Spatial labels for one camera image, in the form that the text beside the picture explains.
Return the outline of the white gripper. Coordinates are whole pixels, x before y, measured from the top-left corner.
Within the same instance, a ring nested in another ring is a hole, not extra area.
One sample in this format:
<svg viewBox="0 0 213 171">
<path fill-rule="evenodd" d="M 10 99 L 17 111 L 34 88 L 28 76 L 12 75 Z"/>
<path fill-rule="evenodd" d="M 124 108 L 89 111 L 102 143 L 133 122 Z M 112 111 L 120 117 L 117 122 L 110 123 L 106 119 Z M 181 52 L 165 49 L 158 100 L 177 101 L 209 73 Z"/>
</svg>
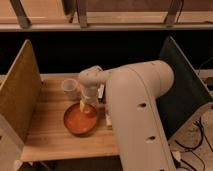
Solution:
<svg viewBox="0 0 213 171">
<path fill-rule="evenodd" d="M 98 88 L 96 86 L 82 86 L 81 100 L 79 104 L 81 112 L 84 112 L 86 105 L 92 105 L 93 107 L 96 107 L 98 104 Z"/>
</svg>

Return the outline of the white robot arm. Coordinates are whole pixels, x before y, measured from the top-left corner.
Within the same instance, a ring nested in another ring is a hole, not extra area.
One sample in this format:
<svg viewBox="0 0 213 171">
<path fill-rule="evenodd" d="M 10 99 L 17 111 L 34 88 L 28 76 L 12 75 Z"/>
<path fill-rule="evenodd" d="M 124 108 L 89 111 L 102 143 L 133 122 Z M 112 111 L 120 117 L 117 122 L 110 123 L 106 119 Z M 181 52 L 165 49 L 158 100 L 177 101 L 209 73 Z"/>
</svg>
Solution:
<svg viewBox="0 0 213 171">
<path fill-rule="evenodd" d="M 106 105 L 123 171 L 176 171 L 156 99 L 173 85 L 171 67 L 160 60 L 79 73 L 82 101 L 91 103 L 106 86 Z"/>
</svg>

